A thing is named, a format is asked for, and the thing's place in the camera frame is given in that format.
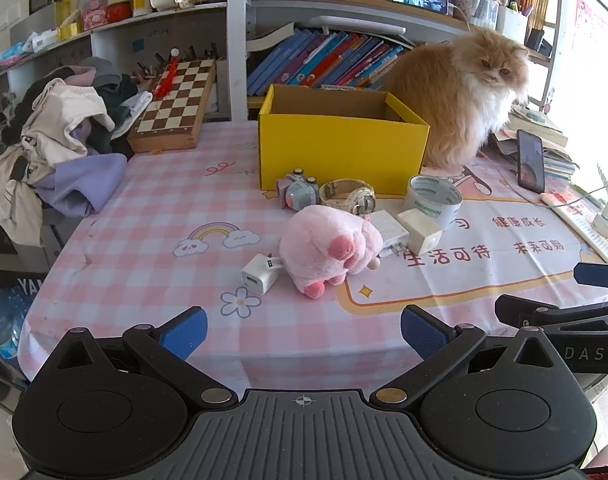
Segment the small white charger cube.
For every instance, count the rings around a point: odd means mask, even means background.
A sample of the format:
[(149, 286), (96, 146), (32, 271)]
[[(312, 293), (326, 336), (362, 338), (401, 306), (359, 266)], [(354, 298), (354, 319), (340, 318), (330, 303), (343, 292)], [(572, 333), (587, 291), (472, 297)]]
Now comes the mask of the small white charger cube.
[(278, 280), (282, 269), (280, 258), (256, 254), (240, 272), (242, 285), (252, 292), (265, 295)]

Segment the cream square charger block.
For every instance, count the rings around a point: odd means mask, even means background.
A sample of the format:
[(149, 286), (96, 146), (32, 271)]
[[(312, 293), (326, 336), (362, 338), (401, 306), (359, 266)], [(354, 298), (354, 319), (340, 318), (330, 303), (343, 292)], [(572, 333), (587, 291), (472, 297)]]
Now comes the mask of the cream square charger block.
[(400, 212), (397, 221), (409, 233), (407, 248), (415, 256), (421, 256), (438, 247), (442, 228), (419, 209), (408, 209)]

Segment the white power adapter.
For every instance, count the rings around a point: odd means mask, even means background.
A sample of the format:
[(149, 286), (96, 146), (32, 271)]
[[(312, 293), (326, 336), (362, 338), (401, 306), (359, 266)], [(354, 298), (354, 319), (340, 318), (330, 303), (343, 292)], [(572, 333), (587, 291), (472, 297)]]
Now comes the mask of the white power adapter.
[(409, 232), (386, 210), (377, 210), (370, 214), (370, 223), (380, 233), (383, 245), (380, 258), (392, 255), (399, 256), (407, 248)]

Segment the pink plush pig toy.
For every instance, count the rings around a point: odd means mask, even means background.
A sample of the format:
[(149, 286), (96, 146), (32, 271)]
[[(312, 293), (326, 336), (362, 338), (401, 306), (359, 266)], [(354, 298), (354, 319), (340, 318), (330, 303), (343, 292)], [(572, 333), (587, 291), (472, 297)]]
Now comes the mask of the pink plush pig toy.
[(327, 285), (340, 285), (348, 274), (368, 268), (382, 248), (382, 235), (367, 217), (312, 205), (287, 222), (279, 257), (296, 289), (318, 299)]

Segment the cream wrist watch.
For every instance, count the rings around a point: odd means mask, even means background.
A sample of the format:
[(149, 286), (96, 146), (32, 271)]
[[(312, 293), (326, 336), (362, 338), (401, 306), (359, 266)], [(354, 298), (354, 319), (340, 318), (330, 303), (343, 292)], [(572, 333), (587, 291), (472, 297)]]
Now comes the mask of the cream wrist watch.
[(336, 179), (319, 188), (321, 205), (340, 209), (355, 216), (368, 216), (376, 209), (374, 188), (359, 179)]

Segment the stack of papers and books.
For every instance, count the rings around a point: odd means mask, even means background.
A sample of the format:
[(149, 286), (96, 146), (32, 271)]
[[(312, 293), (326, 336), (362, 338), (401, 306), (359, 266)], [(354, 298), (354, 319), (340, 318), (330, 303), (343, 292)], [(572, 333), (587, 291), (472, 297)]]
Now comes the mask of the stack of papers and books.
[(519, 136), (531, 140), (533, 150), (543, 156), (547, 176), (572, 180), (578, 165), (566, 150), (568, 138), (545, 114), (525, 106), (513, 105), (508, 122), (493, 132), (490, 140), (505, 157), (517, 160)]

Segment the pink checkered tablecloth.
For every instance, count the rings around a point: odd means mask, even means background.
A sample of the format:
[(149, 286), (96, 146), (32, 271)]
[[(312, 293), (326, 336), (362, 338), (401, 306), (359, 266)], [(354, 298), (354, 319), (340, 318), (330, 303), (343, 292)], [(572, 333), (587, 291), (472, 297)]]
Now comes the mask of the pink checkered tablecloth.
[(608, 301), (608, 289), (574, 281), (594, 252), (490, 156), (450, 177), (464, 199), (438, 246), (397, 248), (310, 299), (279, 259), (293, 212), (260, 189), (257, 163), (250, 122), (209, 126), (194, 150), (134, 157), (34, 300), (22, 372), (36, 375), (71, 328), (118, 336), (198, 306), (208, 332), (190, 362), (230, 388), (371, 390), (418, 362), (400, 333), (408, 304), (503, 335), (502, 294), (558, 307)]

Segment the black smartphone on stand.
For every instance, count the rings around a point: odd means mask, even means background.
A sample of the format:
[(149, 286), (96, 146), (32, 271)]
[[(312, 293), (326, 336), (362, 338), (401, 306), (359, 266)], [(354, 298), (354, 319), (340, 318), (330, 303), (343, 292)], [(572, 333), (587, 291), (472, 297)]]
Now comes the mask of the black smartphone on stand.
[(518, 183), (535, 193), (545, 192), (544, 148), (542, 139), (524, 130), (517, 131)]

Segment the wooden chess board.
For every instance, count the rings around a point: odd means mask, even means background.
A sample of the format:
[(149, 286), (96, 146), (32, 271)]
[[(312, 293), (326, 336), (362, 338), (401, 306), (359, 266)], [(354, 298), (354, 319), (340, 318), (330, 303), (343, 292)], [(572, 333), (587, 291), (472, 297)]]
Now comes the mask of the wooden chess board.
[(130, 128), (127, 140), (135, 153), (190, 150), (198, 144), (216, 78), (212, 58), (179, 62), (173, 87), (155, 100)]

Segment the pile of clothes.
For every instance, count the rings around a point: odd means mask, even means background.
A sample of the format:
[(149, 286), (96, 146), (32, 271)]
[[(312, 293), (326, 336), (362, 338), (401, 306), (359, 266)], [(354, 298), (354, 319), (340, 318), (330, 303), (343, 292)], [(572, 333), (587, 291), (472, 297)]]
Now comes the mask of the pile of clothes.
[(0, 225), (14, 244), (42, 246), (46, 207), (70, 218), (103, 210), (127, 164), (112, 143), (151, 101), (151, 92), (95, 56), (26, 90), (1, 133)]

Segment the orange fluffy cat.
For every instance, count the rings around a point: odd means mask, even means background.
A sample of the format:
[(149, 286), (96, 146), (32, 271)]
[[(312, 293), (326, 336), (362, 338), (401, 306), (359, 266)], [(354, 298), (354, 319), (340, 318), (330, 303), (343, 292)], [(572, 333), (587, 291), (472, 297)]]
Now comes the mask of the orange fluffy cat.
[(492, 132), (528, 100), (528, 48), (478, 28), (402, 54), (384, 88), (429, 126), (423, 165), (455, 169), (470, 162)]

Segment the yellow cardboard box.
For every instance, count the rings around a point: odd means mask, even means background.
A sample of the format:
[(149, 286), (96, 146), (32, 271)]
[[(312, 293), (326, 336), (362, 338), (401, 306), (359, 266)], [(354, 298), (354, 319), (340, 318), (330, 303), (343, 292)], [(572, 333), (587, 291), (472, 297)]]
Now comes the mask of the yellow cardboard box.
[(272, 86), (258, 113), (260, 188), (301, 168), (321, 184), (360, 179), (378, 194), (403, 195), (429, 131), (389, 92)]

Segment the red tassel ornament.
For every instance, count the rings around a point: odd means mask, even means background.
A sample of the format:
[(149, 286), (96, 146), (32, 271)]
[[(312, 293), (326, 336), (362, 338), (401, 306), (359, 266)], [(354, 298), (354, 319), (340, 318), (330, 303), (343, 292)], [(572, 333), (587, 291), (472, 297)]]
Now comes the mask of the red tassel ornament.
[(177, 72), (177, 65), (179, 60), (179, 49), (173, 48), (170, 50), (170, 60), (167, 63), (165, 72), (156, 85), (152, 92), (153, 99), (162, 100), (168, 95), (170, 89), (173, 87), (173, 79)]

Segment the row of colourful books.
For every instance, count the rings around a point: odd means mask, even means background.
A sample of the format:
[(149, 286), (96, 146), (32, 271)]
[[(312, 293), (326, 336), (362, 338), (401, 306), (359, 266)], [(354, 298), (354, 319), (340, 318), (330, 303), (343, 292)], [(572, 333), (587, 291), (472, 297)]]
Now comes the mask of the row of colourful books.
[(297, 27), (273, 46), (249, 54), (246, 94), (264, 96), (271, 86), (379, 90), (394, 63), (411, 49), (385, 36)]

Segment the white bookshelf frame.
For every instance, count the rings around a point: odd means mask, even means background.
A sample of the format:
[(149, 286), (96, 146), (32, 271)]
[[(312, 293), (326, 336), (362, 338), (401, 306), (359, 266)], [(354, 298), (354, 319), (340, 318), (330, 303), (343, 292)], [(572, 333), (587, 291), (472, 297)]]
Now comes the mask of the white bookshelf frame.
[(416, 42), (442, 41), (468, 32), (470, 24), (451, 15), (385, 0), (225, 0), (188, 9), (153, 12), (82, 32), (0, 70), (0, 92), (24, 96), (36, 79), (85, 54), (105, 58), (124, 73), (152, 64), (171, 48), (203, 51), (216, 47), (216, 118), (243, 122), (248, 117), (246, 55), (248, 41), (292, 23), (374, 32)]

